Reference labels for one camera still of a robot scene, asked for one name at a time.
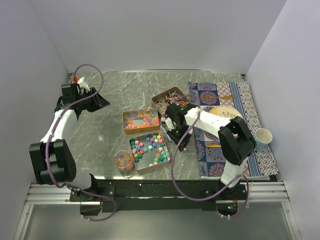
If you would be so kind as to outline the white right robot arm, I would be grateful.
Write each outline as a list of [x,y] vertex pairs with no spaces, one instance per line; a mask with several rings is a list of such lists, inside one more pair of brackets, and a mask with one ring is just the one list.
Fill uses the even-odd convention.
[[188,145],[190,131],[194,128],[218,138],[226,160],[220,177],[219,194],[224,199],[231,199],[237,192],[236,185],[242,178],[245,164],[257,146],[245,120],[240,116],[228,118],[214,115],[190,103],[184,107],[172,103],[167,106],[165,114],[167,134],[176,143],[175,154]]

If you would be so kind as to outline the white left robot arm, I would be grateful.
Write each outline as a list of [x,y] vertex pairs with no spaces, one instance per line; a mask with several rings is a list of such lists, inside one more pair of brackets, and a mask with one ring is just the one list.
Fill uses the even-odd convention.
[[110,103],[95,87],[69,83],[63,84],[61,91],[48,132],[29,147],[35,180],[39,185],[81,189],[84,198],[94,201],[100,194],[97,180],[91,173],[77,169],[67,142],[82,111],[93,113]]

